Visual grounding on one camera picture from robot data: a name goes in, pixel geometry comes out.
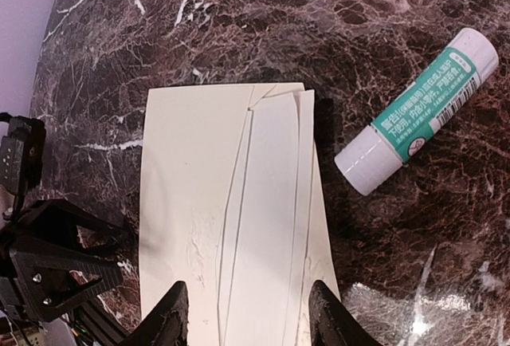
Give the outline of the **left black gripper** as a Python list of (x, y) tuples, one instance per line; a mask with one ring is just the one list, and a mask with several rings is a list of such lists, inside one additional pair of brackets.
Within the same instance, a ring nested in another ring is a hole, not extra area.
[[(93, 232), (85, 247), (79, 229)], [(130, 237), (117, 226), (65, 199), (39, 200), (1, 229), (1, 303), (16, 320), (55, 320), (124, 281), (110, 257)], [(57, 256), (44, 242), (90, 255)]]

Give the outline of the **green white glue stick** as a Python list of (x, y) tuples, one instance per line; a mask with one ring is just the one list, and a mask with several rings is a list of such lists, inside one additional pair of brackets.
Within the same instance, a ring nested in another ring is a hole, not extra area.
[(498, 65), (489, 39), (472, 28), (462, 29), (335, 157), (335, 165), (361, 195), (369, 195), (466, 104)]

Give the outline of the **cream paper envelope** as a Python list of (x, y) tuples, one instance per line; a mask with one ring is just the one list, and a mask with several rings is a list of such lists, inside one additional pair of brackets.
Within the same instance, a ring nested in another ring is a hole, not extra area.
[[(147, 316), (176, 281), (188, 290), (191, 345), (219, 342), (223, 234), (248, 110), (307, 90), (301, 83), (154, 88), (148, 94), (140, 174), (139, 284)], [(336, 291), (312, 131), (312, 189), (296, 342), (309, 345), (308, 298), (315, 281)]]

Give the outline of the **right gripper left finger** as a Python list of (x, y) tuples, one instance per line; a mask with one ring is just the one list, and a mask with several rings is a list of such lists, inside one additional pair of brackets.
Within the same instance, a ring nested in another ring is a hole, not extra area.
[(187, 345), (189, 299), (186, 283), (176, 281), (121, 346)]

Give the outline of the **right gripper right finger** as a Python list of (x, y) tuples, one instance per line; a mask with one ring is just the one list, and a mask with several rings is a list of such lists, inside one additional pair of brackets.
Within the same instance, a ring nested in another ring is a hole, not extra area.
[(312, 345), (381, 346), (323, 281), (315, 281), (309, 294)]

